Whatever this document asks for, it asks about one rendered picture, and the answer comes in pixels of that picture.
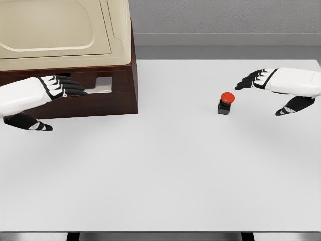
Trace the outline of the brown cabinet with beige top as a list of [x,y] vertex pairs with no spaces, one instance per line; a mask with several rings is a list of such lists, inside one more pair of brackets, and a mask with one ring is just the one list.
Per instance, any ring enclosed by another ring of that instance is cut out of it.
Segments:
[[127,71],[129,91],[89,93],[28,110],[38,119],[138,113],[128,0],[0,0],[0,76]]

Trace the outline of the red button switch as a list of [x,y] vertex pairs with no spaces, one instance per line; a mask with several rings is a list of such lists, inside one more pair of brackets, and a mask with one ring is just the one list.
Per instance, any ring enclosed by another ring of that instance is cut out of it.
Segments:
[[234,94],[230,92],[222,93],[218,104],[218,114],[228,115],[230,112],[231,104],[234,102],[234,100]]

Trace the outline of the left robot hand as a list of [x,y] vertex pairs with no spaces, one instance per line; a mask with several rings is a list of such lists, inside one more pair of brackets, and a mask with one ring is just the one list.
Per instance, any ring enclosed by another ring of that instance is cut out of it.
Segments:
[[25,110],[70,96],[86,96],[85,88],[72,78],[59,75],[30,77],[0,86],[0,120],[9,126],[31,131],[52,131]]

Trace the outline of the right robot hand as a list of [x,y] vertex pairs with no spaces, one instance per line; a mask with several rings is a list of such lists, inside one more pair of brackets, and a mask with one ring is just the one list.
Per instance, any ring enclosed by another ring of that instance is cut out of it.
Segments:
[[294,98],[275,113],[276,116],[284,116],[308,108],[321,96],[321,72],[286,67],[264,68],[244,77],[235,90],[244,88],[293,95]]

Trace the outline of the brown cabinet drawer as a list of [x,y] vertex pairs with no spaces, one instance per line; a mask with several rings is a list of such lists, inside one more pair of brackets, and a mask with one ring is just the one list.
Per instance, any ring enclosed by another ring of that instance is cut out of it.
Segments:
[[89,93],[114,93],[129,91],[129,77],[127,71],[103,71],[103,72],[78,72],[78,73],[47,73],[31,75],[0,76],[0,86],[23,80],[29,77],[42,77],[49,75],[61,75],[71,77],[79,82],[80,86],[89,90]]

